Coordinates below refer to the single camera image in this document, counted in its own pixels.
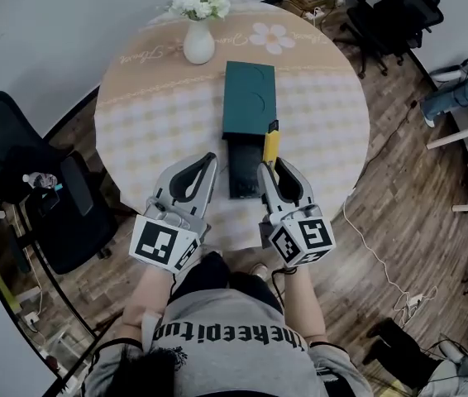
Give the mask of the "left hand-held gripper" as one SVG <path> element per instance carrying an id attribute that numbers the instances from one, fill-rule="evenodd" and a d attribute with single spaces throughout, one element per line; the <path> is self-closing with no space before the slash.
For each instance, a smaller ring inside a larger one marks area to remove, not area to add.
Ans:
<path id="1" fill-rule="evenodd" d="M 146 212 L 136 216 L 129 255 L 178 274 L 210 226 L 203 220 L 217 179 L 217 156 L 191 155 L 166 168 Z"/>

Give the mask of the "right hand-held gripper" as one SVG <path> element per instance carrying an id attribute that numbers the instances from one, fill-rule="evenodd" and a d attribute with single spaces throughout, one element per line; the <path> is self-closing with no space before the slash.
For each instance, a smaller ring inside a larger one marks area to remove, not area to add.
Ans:
<path id="1" fill-rule="evenodd" d="M 331 223 L 313 204 L 311 184 L 297 168 L 278 157 L 274 168 L 259 163 L 257 179 L 267 212 L 260 222 L 262 247 L 272 247 L 286 268 L 315 263 L 336 247 Z"/>

